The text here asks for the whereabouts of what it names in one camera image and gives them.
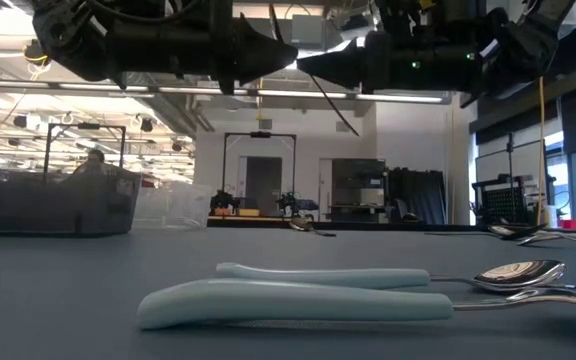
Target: adaptive utensil handle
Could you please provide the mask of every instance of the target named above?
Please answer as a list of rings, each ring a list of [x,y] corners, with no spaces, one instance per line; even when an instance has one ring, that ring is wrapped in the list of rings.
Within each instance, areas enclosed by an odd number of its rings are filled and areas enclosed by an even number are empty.
[[[217,265],[217,277],[269,281],[290,281],[307,284],[348,286],[364,289],[392,289],[406,286],[426,286],[430,274],[415,269],[356,269],[356,270],[267,270],[235,263]]]
[[[453,304],[442,294],[415,294],[240,279],[182,284],[146,296],[139,327],[157,329],[200,321],[448,319]]]

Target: yellow object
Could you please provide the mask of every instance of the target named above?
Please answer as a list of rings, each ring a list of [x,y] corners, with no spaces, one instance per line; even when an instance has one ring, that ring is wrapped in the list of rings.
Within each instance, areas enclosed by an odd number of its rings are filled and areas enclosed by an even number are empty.
[[[539,103],[541,105],[541,137],[539,141],[539,200],[537,201],[537,225],[541,225],[541,202],[543,201],[541,193],[544,182],[544,128],[546,127],[546,104],[544,97],[544,78],[539,78]]]
[[[434,0],[419,0],[419,5],[421,6],[422,11],[426,11],[431,7],[435,6]]]
[[[239,209],[239,216],[259,216],[259,209]]]

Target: table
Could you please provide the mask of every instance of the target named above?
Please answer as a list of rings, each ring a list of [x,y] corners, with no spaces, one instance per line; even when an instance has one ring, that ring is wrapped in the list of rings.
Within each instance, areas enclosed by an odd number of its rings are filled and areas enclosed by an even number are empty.
[[[210,277],[219,262],[274,268],[413,267],[474,276],[576,244],[520,248],[484,235],[287,229],[133,230],[105,239],[0,238],[0,359],[576,359],[576,306],[540,304],[416,323],[261,322],[139,331],[148,293]],[[453,300],[490,295],[434,284]]]

